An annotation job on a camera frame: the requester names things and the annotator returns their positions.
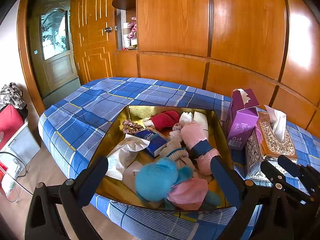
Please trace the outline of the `blue small carton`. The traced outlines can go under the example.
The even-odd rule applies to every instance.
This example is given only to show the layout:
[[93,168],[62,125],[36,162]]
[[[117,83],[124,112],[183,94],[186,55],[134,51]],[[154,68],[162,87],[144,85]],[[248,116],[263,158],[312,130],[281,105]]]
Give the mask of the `blue small carton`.
[[137,132],[135,136],[149,141],[149,145],[146,150],[154,158],[159,156],[161,150],[166,147],[168,142],[163,135],[160,135],[158,132],[154,132],[150,129],[141,130]]

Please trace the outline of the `beige knitted sock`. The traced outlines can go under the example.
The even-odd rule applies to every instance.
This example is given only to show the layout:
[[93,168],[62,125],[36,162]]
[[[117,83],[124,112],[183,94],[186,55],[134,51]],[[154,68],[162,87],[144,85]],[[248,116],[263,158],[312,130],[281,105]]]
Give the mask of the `beige knitted sock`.
[[169,133],[169,141],[165,148],[159,153],[161,158],[167,157],[173,160],[178,168],[188,166],[193,171],[193,177],[198,178],[196,168],[189,158],[189,153],[182,145],[183,139],[180,130],[174,130]]

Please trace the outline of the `gold metal box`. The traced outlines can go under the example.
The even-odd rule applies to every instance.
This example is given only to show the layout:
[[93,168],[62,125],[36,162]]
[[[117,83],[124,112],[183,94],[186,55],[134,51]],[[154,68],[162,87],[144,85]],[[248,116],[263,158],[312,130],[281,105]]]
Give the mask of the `gold metal box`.
[[[216,111],[211,111],[202,108],[186,108],[186,107],[168,107],[168,106],[126,106],[114,120],[113,124],[104,135],[101,143],[96,149],[90,164],[93,164],[96,159],[101,156],[108,156],[110,152],[120,143],[124,138],[123,121],[131,120],[140,125],[143,124],[144,119],[148,119],[156,114],[166,111],[176,111],[179,114],[184,112],[200,112],[207,117],[208,121],[208,141],[213,148],[216,148],[221,158],[224,160],[229,168],[233,168],[231,152],[228,147],[219,117]],[[151,204],[142,202],[136,193],[129,189],[122,181],[104,176],[100,185],[96,189],[96,193],[116,202],[129,204],[137,207],[164,210],[164,204]]]

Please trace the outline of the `orange wooden wardrobe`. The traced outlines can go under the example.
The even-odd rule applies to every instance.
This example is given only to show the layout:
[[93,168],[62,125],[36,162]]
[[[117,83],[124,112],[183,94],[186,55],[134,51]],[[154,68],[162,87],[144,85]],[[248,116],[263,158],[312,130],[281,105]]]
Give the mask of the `orange wooden wardrobe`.
[[[127,34],[137,19],[137,45]],[[81,83],[145,77],[231,95],[319,135],[319,13],[303,0],[71,0]]]

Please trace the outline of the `pink spotted plush toy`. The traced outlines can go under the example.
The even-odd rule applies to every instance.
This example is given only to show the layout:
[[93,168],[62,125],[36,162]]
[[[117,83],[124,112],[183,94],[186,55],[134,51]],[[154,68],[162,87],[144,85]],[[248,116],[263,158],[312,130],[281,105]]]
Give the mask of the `pink spotted plush toy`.
[[137,45],[137,19],[131,17],[132,22],[129,24],[130,32],[127,34],[127,38],[130,40],[131,46]]

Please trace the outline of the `white folded tissue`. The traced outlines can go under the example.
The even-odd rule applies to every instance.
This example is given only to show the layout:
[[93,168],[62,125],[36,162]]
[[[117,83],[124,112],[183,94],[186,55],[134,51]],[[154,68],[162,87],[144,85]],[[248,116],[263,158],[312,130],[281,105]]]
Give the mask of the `white folded tissue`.
[[208,121],[207,117],[204,114],[197,111],[195,111],[194,113],[183,112],[180,116],[179,124],[181,126],[184,126],[185,124],[190,122],[196,122],[197,124],[199,124],[206,135],[206,139],[209,138]]

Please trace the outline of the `white plastic wipes pack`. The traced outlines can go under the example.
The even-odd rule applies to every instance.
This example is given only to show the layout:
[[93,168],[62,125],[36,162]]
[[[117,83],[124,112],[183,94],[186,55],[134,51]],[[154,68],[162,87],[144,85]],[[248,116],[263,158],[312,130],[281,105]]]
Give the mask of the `white plastic wipes pack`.
[[105,175],[122,180],[124,171],[133,163],[138,152],[146,149],[149,144],[148,140],[126,134],[107,156],[108,170]]

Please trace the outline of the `blue plush dolphin toy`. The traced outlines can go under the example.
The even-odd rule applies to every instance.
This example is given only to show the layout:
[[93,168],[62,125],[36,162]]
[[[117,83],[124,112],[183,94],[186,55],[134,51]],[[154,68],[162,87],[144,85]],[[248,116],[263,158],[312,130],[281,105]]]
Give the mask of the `blue plush dolphin toy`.
[[163,202],[167,210],[212,210],[221,205],[208,182],[194,178],[190,167],[179,168],[169,158],[144,165],[135,178],[137,197],[145,202]]

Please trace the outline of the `blue plaid bed sheet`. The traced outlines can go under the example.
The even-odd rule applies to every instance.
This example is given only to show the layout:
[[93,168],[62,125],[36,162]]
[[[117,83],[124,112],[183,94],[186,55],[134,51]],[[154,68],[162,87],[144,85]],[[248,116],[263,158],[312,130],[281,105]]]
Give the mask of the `blue plaid bed sheet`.
[[[91,81],[49,107],[40,117],[40,136],[67,178],[76,178],[92,159],[117,115],[128,105],[208,109],[225,120],[230,98],[195,87],[137,77]],[[207,214],[152,211],[99,194],[91,204],[139,239],[216,239],[235,208]]]

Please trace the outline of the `red plush slipper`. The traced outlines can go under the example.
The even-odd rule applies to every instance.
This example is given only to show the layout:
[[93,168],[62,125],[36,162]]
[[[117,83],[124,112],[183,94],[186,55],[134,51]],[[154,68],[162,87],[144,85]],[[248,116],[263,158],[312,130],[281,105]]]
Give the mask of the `red plush slipper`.
[[148,120],[143,121],[145,127],[153,127],[158,131],[166,128],[172,128],[174,124],[178,123],[180,119],[179,113],[176,111],[166,111],[159,113]]

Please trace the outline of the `red bag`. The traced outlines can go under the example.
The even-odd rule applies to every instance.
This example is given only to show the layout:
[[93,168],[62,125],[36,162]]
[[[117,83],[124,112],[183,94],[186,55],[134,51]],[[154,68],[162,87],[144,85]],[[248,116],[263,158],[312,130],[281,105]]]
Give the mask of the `red bag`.
[[23,126],[24,120],[19,111],[12,105],[7,105],[1,111],[0,129],[4,133],[0,148],[3,148],[9,139]]

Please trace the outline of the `wooden door with glass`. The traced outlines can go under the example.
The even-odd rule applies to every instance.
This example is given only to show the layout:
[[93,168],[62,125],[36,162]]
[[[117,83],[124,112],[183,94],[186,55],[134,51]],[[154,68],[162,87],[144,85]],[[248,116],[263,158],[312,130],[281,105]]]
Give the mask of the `wooden door with glass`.
[[28,0],[30,62],[42,99],[78,77],[70,30],[71,0]]

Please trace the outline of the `purple tissue box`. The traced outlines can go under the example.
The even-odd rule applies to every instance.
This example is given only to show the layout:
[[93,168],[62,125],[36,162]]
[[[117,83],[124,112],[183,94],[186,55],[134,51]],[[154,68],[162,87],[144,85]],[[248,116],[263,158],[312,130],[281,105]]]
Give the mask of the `purple tissue box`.
[[259,102],[251,89],[234,89],[227,113],[227,143],[242,150],[257,124]]

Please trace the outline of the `patterned grey cloth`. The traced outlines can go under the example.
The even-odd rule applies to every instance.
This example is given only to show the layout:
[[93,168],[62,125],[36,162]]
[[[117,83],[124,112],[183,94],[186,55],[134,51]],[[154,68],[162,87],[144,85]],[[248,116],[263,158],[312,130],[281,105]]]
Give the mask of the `patterned grey cloth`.
[[16,109],[24,109],[27,105],[23,100],[23,92],[16,85],[16,83],[11,82],[9,85],[4,85],[0,91],[0,110],[2,110],[7,105],[12,105]]

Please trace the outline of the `ornate silver tissue box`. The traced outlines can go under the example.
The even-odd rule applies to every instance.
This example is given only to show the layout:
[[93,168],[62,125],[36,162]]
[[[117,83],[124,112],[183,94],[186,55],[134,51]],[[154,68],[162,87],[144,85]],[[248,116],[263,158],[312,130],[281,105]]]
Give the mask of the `ornate silver tissue box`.
[[284,133],[284,141],[278,140],[274,135],[270,116],[266,112],[259,112],[257,128],[252,132],[245,145],[247,161],[247,178],[256,180],[267,180],[261,171],[260,165],[263,161],[269,161],[283,175],[289,173],[282,168],[277,159],[280,155],[285,155],[294,163],[297,162],[296,149],[289,132]]

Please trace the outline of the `pink towel with band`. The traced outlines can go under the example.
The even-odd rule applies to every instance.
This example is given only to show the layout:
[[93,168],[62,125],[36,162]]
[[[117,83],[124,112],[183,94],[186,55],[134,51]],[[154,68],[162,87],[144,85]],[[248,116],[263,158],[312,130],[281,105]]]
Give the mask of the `pink towel with band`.
[[181,136],[187,148],[193,152],[200,173],[211,175],[211,159],[220,156],[220,153],[212,148],[203,128],[197,122],[189,122],[181,129]]

